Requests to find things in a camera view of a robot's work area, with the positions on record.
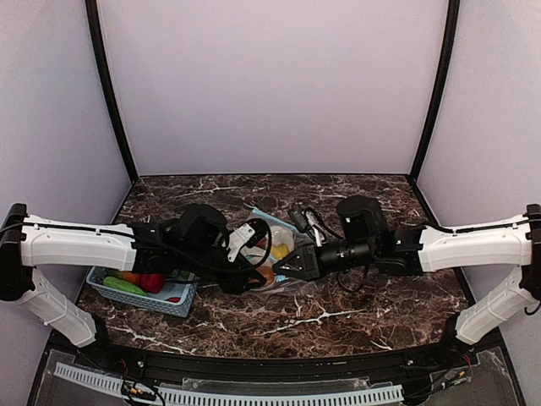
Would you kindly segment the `orange toy carrot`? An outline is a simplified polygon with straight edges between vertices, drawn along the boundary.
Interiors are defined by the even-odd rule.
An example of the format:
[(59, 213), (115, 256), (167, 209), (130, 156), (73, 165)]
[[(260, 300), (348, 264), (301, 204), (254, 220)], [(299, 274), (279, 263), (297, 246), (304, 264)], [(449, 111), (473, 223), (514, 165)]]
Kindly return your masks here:
[(126, 282), (132, 283), (134, 285), (140, 285), (140, 274), (132, 272), (122, 272), (121, 277)]

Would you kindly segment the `light blue plastic basket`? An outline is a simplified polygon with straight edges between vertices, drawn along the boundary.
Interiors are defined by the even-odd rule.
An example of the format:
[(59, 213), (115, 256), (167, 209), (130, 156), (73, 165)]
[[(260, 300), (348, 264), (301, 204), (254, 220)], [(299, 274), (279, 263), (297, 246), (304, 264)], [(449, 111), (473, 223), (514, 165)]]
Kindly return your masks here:
[(86, 277), (86, 282), (104, 298), (111, 299), (126, 305), (133, 305), (145, 310), (152, 310), (167, 315), (186, 317), (191, 309), (198, 287), (198, 278), (189, 272), (173, 273), (170, 280), (166, 280), (163, 288), (157, 294), (146, 293), (145, 296), (128, 292), (104, 283), (107, 277), (121, 280), (127, 272), (120, 272), (103, 267), (92, 267)]

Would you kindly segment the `small clear zip bag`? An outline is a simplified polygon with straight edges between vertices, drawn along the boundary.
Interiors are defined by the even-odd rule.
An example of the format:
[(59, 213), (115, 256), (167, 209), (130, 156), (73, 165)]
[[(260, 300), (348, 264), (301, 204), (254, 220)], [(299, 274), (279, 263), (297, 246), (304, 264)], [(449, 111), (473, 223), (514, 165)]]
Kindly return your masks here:
[(315, 282), (306, 282), (276, 274), (275, 282), (271, 286), (267, 288), (260, 287), (249, 290), (250, 293), (257, 294), (259, 296), (280, 295), (299, 297), (313, 294), (316, 291), (317, 284)]

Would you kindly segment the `yellow toy potato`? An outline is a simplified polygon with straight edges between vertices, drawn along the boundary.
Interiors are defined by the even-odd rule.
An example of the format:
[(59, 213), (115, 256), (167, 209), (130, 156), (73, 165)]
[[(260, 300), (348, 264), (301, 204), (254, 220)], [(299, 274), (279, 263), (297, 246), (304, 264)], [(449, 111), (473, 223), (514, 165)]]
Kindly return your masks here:
[(290, 254), (290, 249), (286, 244), (272, 245), (270, 254), (276, 261), (280, 261)]

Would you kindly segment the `brown toy potato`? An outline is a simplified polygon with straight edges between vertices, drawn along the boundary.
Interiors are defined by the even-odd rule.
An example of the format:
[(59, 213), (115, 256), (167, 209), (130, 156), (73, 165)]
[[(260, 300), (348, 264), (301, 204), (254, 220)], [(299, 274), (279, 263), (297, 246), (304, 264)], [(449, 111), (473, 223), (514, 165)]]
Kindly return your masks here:
[(258, 273), (265, 278), (264, 288), (271, 286), (275, 282), (275, 274), (271, 266), (261, 266), (257, 269)]

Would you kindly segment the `large clear zip bag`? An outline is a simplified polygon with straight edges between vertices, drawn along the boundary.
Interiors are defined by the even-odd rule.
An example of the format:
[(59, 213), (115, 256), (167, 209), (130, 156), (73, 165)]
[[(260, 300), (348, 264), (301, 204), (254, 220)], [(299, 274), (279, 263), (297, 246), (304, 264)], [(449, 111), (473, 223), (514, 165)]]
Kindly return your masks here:
[[(264, 262), (264, 266), (272, 267), (278, 261), (291, 254), (297, 247), (311, 242), (311, 238), (300, 233), (293, 225), (273, 217), (264, 211), (254, 208), (248, 216), (248, 220), (258, 218), (264, 220), (271, 230), (270, 254)], [(268, 245), (268, 237), (264, 236), (254, 247), (244, 247), (241, 253), (253, 264), (260, 262)]]

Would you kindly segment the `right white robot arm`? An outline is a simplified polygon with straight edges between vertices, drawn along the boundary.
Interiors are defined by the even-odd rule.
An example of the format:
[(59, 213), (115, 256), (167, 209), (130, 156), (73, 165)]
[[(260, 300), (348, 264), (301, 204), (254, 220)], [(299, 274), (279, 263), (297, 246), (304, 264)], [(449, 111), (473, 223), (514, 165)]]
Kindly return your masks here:
[(391, 229), (380, 203), (361, 195), (341, 200), (336, 213), (343, 239), (300, 245), (273, 266), (274, 273), (313, 281), (359, 266), (375, 266), (389, 276), (417, 276), (464, 266), (511, 265), (498, 287), (448, 319), (441, 338), (448, 347), (472, 347), (540, 301), (538, 204), (508, 219), (461, 228), (425, 223)]

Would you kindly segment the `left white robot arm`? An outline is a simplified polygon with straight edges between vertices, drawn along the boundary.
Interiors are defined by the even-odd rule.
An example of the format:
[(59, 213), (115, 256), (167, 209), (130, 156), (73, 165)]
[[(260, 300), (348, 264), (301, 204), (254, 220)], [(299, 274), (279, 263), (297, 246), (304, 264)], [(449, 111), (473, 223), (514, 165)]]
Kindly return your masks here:
[(105, 323), (76, 306), (39, 272), (39, 266), (96, 266), (134, 274), (190, 272), (239, 294), (265, 284), (241, 253), (271, 228), (255, 218), (229, 230), (227, 219), (205, 204), (186, 206), (181, 217), (150, 223), (89, 225), (57, 222), (15, 204), (1, 226), (1, 300), (14, 302), (63, 334), (76, 348), (105, 349)]

